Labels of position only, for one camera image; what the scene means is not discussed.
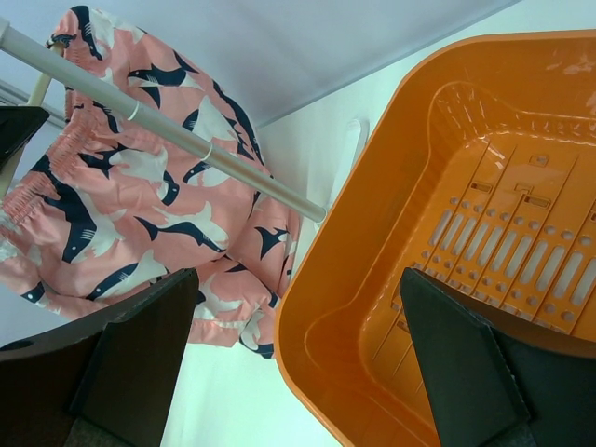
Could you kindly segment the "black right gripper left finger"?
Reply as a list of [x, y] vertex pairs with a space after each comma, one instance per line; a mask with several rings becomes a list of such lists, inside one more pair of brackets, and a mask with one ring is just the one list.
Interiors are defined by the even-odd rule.
[[4, 446], [157, 446], [196, 304], [180, 270], [57, 329], [1, 348]]

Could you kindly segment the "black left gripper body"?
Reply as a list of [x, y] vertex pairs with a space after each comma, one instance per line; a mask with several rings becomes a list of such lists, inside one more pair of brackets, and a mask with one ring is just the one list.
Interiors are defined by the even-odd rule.
[[1, 169], [31, 140], [49, 117], [49, 112], [40, 106], [1, 107]]

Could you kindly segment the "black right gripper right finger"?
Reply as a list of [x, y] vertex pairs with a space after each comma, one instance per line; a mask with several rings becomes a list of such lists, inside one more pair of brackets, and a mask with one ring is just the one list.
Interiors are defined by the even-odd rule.
[[441, 445], [594, 445], [594, 343], [414, 268], [400, 295]]

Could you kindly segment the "wooden clothes hanger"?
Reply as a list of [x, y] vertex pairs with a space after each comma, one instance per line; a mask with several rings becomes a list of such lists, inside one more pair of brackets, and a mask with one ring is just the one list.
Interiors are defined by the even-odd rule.
[[[50, 76], [48, 76], [47, 74], [41, 74], [34, 85], [29, 100], [26, 102], [26, 105], [41, 106], [46, 97], [50, 82]], [[24, 152], [25, 146], [31, 139], [32, 137], [27, 137], [24, 143], [18, 148], [16, 153], [12, 155], [5, 163], [5, 165], [1, 168], [1, 197], [4, 197], [7, 194], [10, 185], [13, 184], [15, 172], [17, 170], [18, 165], [20, 164], [20, 159]]]

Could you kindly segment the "pink shark print shorts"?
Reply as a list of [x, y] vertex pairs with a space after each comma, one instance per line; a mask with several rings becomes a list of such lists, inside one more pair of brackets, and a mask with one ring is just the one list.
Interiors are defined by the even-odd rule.
[[[50, 40], [66, 60], [264, 170], [244, 110], [156, 37], [77, 6]], [[189, 341], [272, 358], [299, 215], [77, 90], [67, 90], [65, 114], [59, 138], [1, 202], [2, 282], [77, 319], [194, 268]]]

